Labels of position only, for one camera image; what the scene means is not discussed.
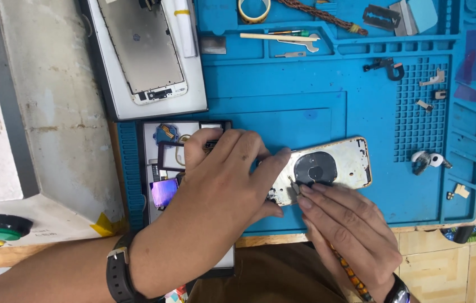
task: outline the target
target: brown pants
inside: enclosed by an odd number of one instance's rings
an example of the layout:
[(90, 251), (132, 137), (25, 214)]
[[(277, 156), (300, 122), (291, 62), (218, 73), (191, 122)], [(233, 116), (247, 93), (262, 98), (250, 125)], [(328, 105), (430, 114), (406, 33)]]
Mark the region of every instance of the brown pants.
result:
[(236, 276), (198, 280), (188, 303), (346, 303), (317, 252), (302, 244), (236, 250)]

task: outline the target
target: right hand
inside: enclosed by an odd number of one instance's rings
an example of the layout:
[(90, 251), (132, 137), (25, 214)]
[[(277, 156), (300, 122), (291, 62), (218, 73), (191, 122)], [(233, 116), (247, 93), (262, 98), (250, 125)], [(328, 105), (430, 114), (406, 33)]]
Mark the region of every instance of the right hand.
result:
[(347, 260), (376, 302), (383, 302), (395, 283), (392, 273), (401, 264), (397, 239), (378, 207), (355, 190), (314, 184), (300, 187), (309, 239), (322, 263), (339, 285), (353, 290), (329, 243)]

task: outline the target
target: watch buckle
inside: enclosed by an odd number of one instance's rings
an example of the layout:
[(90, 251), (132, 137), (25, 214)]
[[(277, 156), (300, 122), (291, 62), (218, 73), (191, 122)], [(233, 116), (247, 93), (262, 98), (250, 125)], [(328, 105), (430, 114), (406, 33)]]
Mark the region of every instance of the watch buckle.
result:
[(108, 253), (107, 255), (107, 259), (108, 258), (114, 258), (114, 259), (117, 259), (117, 255), (119, 253), (123, 253), (124, 254), (124, 261), (126, 264), (129, 264), (129, 254), (127, 253), (127, 247), (119, 247), (115, 250), (112, 250), (111, 252)]

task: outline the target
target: green knob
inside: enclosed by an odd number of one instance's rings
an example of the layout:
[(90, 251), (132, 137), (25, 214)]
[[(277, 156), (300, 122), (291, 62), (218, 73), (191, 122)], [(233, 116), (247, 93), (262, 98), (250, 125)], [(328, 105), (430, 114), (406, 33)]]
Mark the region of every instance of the green knob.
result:
[(0, 240), (16, 241), (22, 237), (21, 233), (15, 230), (0, 228)]

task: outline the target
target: wooden stick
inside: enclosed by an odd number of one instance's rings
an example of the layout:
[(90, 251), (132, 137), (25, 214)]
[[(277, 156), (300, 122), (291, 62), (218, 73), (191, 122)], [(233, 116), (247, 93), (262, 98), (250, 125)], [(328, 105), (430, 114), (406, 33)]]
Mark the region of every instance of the wooden stick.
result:
[(300, 36), (265, 35), (261, 33), (240, 33), (240, 38), (301, 41), (301, 42), (312, 42), (319, 39), (319, 38), (300, 37)]

